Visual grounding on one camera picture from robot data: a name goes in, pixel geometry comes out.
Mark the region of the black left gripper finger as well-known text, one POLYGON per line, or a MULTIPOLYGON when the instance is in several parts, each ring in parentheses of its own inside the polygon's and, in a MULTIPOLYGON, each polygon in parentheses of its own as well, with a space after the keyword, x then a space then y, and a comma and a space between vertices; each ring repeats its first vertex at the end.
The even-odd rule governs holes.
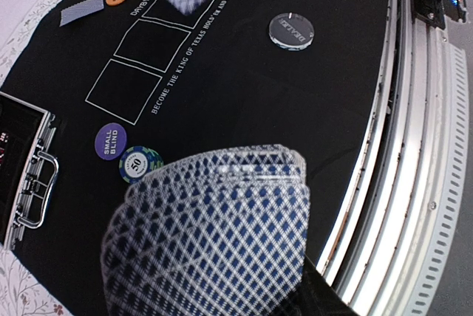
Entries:
POLYGON ((327 284, 308 257, 304 260, 302 282, 297 287, 293 302, 294 315, 357 315, 327 284))

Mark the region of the clear dealer button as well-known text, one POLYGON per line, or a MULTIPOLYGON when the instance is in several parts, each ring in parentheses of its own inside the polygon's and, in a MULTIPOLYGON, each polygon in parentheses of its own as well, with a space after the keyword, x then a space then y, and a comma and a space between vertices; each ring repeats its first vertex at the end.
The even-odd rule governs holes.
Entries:
POLYGON ((282 49, 301 51, 312 44, 315 33, 312 23, 304 16, 282 13, 271 19, 268 35, 282 49))

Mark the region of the purple small blind button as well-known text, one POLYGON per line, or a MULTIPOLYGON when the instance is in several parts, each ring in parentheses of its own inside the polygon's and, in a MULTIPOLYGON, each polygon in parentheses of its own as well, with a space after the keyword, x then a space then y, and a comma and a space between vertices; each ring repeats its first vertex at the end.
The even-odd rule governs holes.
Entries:
POLYGON ((95 153, 103 160, 117 159, 125 150, 127 133, 118 123, 107 123, 95 136, 95 153))

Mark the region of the green poker chip pile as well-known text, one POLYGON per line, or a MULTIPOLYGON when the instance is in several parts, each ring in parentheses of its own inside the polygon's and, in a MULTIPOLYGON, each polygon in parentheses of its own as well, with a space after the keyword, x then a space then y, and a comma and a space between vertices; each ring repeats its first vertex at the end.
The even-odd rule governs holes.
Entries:
POLYGON ((119 172, 122 179, 129 184, 140 181, 146 174, 164 166, 162 157, 145 146, 132 146, 119 161, 119 172))

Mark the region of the blue patterned card deck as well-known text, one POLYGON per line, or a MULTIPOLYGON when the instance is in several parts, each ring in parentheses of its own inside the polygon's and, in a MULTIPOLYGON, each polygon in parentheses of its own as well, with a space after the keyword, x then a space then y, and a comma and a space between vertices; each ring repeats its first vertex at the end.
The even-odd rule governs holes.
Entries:
POLYGON ((270 315, 302 281, 306 162, 282 145, 228 148, 134 183, 101 248, 111 315, 270 315))

